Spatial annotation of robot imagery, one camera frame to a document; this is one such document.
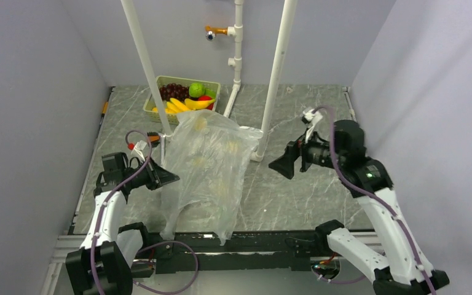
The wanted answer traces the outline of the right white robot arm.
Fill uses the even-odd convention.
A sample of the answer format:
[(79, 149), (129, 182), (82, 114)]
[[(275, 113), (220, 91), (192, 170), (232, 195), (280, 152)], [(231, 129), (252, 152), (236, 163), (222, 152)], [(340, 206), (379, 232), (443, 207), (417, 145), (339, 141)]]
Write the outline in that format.
[(372, 283), (376, 294), (436, 294), (450, 283), (449, 277), (433, 267), (415, 242), (386, 168), (366, 155), (363, 129), (353, 120), (338, 120), (331, 136), (324, 140), (317, 132), (306, 132), (290, 141), (269, 168), (288, 179), (294, 177), (297, 159), (301, 172), (311, 165), (332, 168), (367, 214), (383, 253), (361, 242), (335, 219), (315, 229), (316, 251), (346, 258)]

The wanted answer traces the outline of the clear printed plastic bag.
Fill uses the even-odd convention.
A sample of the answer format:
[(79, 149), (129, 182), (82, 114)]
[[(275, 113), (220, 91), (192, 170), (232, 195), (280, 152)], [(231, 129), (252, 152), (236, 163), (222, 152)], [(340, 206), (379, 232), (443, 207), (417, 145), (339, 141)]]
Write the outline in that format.
[(179, 181), (162, 189), (166, 224), (160, 235), (174, 239), (182, 222), (190, 232), (215, 233), (224, 245), (235, 229), (245, 173), (263, 132), (209, 110), (177, 118), (163, 167)]

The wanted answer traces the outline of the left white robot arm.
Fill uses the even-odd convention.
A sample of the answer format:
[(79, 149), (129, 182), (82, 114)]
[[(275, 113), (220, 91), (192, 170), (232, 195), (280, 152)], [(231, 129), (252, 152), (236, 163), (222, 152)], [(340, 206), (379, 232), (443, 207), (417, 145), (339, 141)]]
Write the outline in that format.
[(132, 264), (146, 257), (152, 241), (142, 222), (121, 225), (132, 190), (150, 191), (179, 181), (152, 158), (129, 166), (124, 152), (102, 157), (103, 171), (93, 192), (93, 221), (80, 247), (66, 256), (65, 264), (74, 294), (131, 294)]

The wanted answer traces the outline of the red fake apple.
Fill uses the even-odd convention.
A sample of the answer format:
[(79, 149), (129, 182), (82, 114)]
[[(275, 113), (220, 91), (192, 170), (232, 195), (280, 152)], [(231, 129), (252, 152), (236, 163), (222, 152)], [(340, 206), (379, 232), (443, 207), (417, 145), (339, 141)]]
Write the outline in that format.
[(202, 95), (197, 99), (200, 107), (199, 109), (208, 109), (212, 110), (214, 108), (214, 103), (216, 100), (208, 95)]

